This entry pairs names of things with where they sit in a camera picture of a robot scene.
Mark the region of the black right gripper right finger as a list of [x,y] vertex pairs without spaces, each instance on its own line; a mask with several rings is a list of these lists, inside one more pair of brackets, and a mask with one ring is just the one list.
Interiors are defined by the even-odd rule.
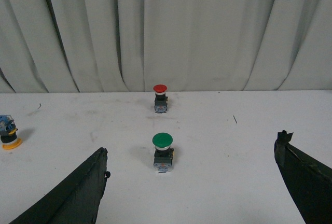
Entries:
[[274,159],[305,223],[331,223],[331,168],[290,144],[279,132]]

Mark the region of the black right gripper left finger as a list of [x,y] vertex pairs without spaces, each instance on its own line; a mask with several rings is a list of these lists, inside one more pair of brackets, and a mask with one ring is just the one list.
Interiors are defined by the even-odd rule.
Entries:
[[96,223],[109,177],[101,147],[11,223]]

